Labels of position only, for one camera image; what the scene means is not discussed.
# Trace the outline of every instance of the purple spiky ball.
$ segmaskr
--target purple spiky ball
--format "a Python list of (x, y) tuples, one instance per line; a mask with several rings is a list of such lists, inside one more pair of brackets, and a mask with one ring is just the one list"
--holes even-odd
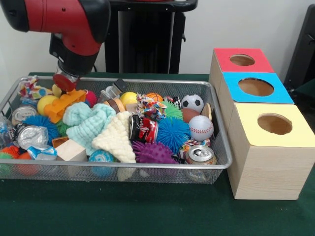
[[(137, 163), (157, 164), (178, 164), (173, 158), (173, 152), (162, 143), (141, 143), (138, 141), (132, 144), (133, 152), (136, 154)], [(148, 174), (155, 176), (174, 175), (173, 169), (144, 169)]]

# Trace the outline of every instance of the green spiky ball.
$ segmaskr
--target green spiky ball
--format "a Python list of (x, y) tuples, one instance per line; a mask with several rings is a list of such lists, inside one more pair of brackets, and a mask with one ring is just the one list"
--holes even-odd
[(167, 108), (165, 109), (166, 117), (168, 118), (177, 118), (183, 120), (183, 113), (178, 108), (178, 106), (174, 105), (169, 101), (162, 102)]
[(65, 123), (63, 123), (62, 120), (60, 120), (57, 124), (57, 129), (61, 135), (61, 137), (67, 136), (67, 129), (71, 128), (72, 126), (66, 125)]
[[(0, 152), (0, 159), (12, 159), (12, 156), (8, 153)], [(0, 164), (0, 176), (8, 176), (11, 172), (11, 164)]]

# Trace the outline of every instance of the metal mesh bin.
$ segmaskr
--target metal mesh bin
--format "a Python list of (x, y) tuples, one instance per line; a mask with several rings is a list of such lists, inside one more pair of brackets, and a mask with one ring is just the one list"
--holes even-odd
[[(39, 85), (51, 88), (54, 84), (51, 77), (39, 77)], [(83, 78), (77, 89), (88, 89), (100, 94), (100, 91), (113, 84), (116, 79)], [(20, 97), (17, 94), (17, 80), (4, 100), (0, 110), (11, 119), (12, 112), (19, 107)], [(162, 96), (176, 96), (181, 99), (187, 94), (198, 94), (212, 108), (215, 137), (211, 138), (211, 148), (217, 158), (217, 165), (180, 165), (180, 164), (131, 164), (131, 163), (95, 163), (65, 161), (28, 161), (0, 159), (0, 178), (38, 179), (38, 180), (79, 180), (79, 181), (119, 181), (118, 176), (132, 176), (129, 182), (159, 183), (205, 183), (213, 184), (223, 169), (232, 163), (229, 142), (223, 125), (220, 107), (215, 90), (207, 82), (165, 81), (165, 80), (125, 80), (127, 91), (147, 94), (154, 91)], [(95, 170), (112, 173), (108, 177), (95, 176)]]

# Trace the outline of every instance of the white wall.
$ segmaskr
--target white wall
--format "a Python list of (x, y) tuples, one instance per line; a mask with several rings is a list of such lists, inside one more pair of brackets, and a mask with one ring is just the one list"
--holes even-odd
[[(214, 47), (261, 48), (281, 79), (292, 56), (307, 7), (313, 0), (199, 0), (186, 13), (180, 73), (209, 73)], [(13, 30), (0, 12), (0, 99), (31, 71), (54, 72), (49, 34)], [(105, 70), (104, 51), (96, 62)]]
[(186, 13), (180, 73), (209, 73), (216, 48), (261, 48), (281, 80), (314, 0), (199, 0)]

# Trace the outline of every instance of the stacked boxes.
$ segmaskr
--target stacked boxes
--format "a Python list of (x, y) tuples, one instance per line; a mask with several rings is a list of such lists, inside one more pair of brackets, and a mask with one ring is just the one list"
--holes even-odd
[(315, 135), (264, 54), (215, 49), (209, 81), (233, 150), (235, 199), (297, 199), (315, 163)]

